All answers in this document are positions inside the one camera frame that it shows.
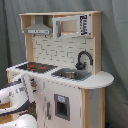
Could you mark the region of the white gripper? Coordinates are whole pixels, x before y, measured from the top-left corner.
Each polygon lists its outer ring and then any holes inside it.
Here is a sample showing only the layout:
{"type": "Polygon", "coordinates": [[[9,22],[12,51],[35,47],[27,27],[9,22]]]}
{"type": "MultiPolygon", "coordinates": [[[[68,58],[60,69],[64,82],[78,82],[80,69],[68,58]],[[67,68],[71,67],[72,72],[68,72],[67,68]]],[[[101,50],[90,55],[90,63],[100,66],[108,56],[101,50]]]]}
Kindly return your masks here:
{"type": "Polygon", "coordinates": [[[33,91],[27,74],[16,76],[10,83],[9,99],[11,102],[34,101],[33,91]]]}

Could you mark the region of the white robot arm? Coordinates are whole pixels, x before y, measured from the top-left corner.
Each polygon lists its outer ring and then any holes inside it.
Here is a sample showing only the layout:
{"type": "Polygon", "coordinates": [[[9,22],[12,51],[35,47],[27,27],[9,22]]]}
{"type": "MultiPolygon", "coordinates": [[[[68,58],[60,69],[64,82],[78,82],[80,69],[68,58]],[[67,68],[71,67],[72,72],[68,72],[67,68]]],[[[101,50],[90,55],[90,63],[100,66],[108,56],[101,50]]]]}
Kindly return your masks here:
{"type": "MultiPolygon", "coordinates": [[[[11,103],[11,107],[0,109],[0,117],[26,110],[34,101],[29,76],[20,74],[0,90],[0,104],[11,103]]],[[[14,121],[0,124],[0,128],[38,128],[36,119],[24,114],[14,121]]]]}

